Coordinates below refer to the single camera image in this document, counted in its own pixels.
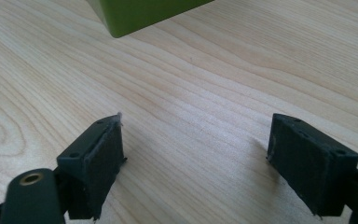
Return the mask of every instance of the green object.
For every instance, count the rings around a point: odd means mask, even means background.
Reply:
[[[213,0],[87,0],[113,37],[121,37]]]

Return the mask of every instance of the wood grain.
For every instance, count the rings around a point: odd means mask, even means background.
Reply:
[[[118,111],[129,162],[98,223],[346,223],[265,156],[273,113],[358,151],[358,0],[216,0],[120,39],[86,1],[0,0],[0,203]]]

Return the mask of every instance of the screw hole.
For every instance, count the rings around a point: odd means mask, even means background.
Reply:
[[[20,180],[20,184],[23,186],[33,185],[34,183],[39,182],[42,178],[43,175],[41,173],[29,174]]]
[[[78,152],[74,152],[74,153],[71,153],[71,154],[69,155],[70,158],[76,158],[76,157],[78,157],[78,156],[79,156],[79,153],[78,153]]]

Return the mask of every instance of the green box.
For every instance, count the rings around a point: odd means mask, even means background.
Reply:
[[[213,0],[87,0],[113,37],[121,37]]]

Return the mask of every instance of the light wood surface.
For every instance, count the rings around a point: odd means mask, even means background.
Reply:
[[[120,39],[83,0],[0,0],[0,203],[118,111],[129,161],[97,223],[347,223],[265,157],[273,113],[358,151],[358,0],[217,0]]]

